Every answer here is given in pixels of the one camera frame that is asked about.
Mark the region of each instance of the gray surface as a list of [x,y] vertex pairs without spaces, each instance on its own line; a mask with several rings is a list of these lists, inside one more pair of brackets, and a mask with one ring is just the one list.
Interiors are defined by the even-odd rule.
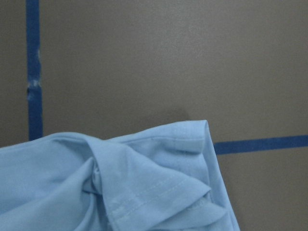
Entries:
[[218,156],[243,231],[308,230],[308,148]]
[[1,1],[0,147],[28,139],[25,18],[24,1]]
[[[45,135],[207,119],[214,142],[308,134],[308,2],[40,1]],[[27,140],[25,3],[0,8],[0,147]],[[307,148],[218,157],[243,231],[308,229]]]
[[45,134],[185,119],[209,120],[214,141],[307,134],[307,12],[306,0],[42,0]]

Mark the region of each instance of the crumpled cloth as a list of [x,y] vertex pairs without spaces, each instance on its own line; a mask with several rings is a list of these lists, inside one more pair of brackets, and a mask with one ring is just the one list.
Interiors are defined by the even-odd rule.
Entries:
[[238,231],[208,123],[0,148],[1,231]]

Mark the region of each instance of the stitching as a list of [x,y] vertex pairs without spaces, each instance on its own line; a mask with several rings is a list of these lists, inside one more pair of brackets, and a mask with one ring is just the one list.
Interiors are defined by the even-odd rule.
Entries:
[[159,194],[158,196],[152,198],[151,200],[146,201],[146,202],[142,203],[141,205],[135,207],[134,209],[132,209],[131,211],[129,211],[129,212],[128,212],[127,214],[125,214],[124,216],[119,217],[119,218],[117,219],[117,221],[122,220],[122,219],[124,219],[124,218],[127,218],[131,213],[133,213],[134,211],[136,211],[136,210],[139,209],[140,207],[142,207],[142,206],[144,206],[144,205],[146,205],[146,204],[148,204],[148,203],[150,203],[150,202],[152,202],[152,201],[158,199],[159,197],[163,196],[164,194],[168,194],[168,193],[172,192],[172,191],[175,190],[177,187],[179,187],[180,185],[182,185],[185,181],[187,181],[187,179],[182,180],[181,182],[179,182],[178,184],[176,184],[175,186],[173,186],[171,189],[169,189],[169,190],[167,190],[167,191],[165,191],[165,192]]
[[[157,184],[151,186],[150,188],[148,188],[148,189],[146,189],[146,190],[144,190],[144,191],[142,191],[142,192],[140,192],[140,193],[138,193],[138,194],[135,194],[134,196],[135,196],[135,197],[138,197],[138,196],[140,196],[140,195],[142,195],[142,194],[145,194],[146,192],[148,192],[148,191],[150,191],[150,190],[152,190],[152,189],[154,189],[154,188],[157,188],[158,186],[164,184],[166,181],[169,181],[170,179],[172,179],[172,178],[174,178],[174,177],[175,177],[175,175],[171,175],[171,176],[168,177],[167,179],[158,182]],[[115,213],[116,211],[118,211],[118,210],[120,209],[121,206],[126,205],[127,203],[131,202],[134,198],[131,198],[131,199],[127,200],[127,201],[124,201],[123,203],[121,203],[121,204],[118,206],[118,208],[112,210],[111,212],[112,212],[112,213]]]

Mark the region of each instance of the horizontal blue tape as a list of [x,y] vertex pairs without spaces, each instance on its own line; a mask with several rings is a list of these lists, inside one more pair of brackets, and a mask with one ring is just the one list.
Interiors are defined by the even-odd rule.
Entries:
[[228,141],[214,144],[215,152],[220,154],[257,152],[284,148],[308,146],[308,135],[268,138],[246,141]]
[[43,136],[39,60],[39,0],[26,0],[27,100],[29,140]]

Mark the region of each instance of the light blue shirt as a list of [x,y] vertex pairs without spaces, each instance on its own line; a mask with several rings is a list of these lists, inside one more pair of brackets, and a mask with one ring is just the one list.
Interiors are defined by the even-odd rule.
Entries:
[[239,231],[208,123],[0,148],[0,231]]

